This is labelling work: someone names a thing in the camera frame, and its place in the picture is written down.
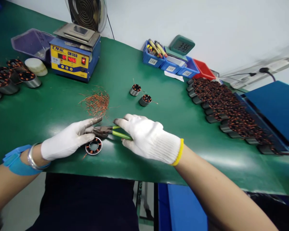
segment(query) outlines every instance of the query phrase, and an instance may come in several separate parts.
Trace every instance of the person's left hand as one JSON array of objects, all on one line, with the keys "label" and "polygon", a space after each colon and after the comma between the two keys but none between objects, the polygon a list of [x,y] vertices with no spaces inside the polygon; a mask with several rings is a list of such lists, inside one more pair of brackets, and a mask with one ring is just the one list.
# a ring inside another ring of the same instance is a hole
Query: person's left hand
[{"label": "person's left hand", "polygon": [[72,123],[57,135],[42,143],[41,154],[45,160],[55,160],[73,154],[81,145],[95,138],[90,127],[102,121],[103,117],[95,117],[80,122]]}]

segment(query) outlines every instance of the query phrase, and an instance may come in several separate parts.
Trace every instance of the red storage bin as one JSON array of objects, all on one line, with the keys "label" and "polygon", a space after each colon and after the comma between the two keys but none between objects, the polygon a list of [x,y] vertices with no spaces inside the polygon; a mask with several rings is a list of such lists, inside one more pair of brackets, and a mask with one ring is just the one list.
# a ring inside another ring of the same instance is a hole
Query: red storage bin
[{"label": "red storage bin", "polygon": [[196,74],[193,76],[193,78],[199,79],[199,78],[206,78],[208,80],[216,79],[212,71],[208,68],[208,66],[199,60],[193,59],[198,70],[200,71],[199,74]]}]

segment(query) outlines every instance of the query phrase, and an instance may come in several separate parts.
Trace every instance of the blue wristband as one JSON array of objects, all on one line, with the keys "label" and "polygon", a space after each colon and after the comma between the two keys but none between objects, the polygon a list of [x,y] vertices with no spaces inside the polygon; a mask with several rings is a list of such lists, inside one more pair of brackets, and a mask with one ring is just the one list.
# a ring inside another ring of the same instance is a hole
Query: blue wristband
[{"label": "blue wristband", "polygon": [[32,145],[25,145],[22,147],[18,147],[16,149],[14,149],[13,151],[10,151],[3,158],[3,162],[4,162],[3,165],[8,167],[11,172],[13,172],[17,175],[22,175],[22,176],[36,175],[36,174],[42,172],[41,170],[35,170],[30,165],[26,165],[20,160],[21,153],[23,151],[31,148],[31,147],[32,147]]}]

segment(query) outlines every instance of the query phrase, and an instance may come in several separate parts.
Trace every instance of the white label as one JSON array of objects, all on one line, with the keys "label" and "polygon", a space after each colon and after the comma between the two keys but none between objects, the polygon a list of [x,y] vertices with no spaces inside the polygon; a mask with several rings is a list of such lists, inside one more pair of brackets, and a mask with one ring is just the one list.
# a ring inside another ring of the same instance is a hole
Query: white label
[{"label": "white label", "polygon": [[175,67],[169,66],[167,67],[166,71],[173,72],[175,69]]},{"label": "white label", "polygon": [[148,63],[150,63],[150,64],[152,64],[152,65],[155,65],[155,64],[157,63],[157,60],[150,58],[150,60],[149,60]]},{"label": "white label", "polygon": [[55,57],[51,57],[51,62],[54,64],[60,64],[60,59],[55,58]]},{"label": "white label", "polygon": [[189,72],[189,71],[185,71],[185,72],[183,72],[182,75],[189,76],[190,74],[191,74],[191,72]]}]

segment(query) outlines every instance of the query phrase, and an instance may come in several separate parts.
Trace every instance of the purple plastic container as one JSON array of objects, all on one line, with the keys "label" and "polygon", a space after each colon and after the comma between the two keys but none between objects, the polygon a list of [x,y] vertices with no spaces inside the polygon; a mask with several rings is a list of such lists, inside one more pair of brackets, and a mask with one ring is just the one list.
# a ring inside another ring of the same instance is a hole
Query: purple plastic container
[{"label": "purple plastic container", "polygon": [[14,50],[50,64],[49,42],[53,38],[49,33],[32,28],[11,38],[11,43]]}]

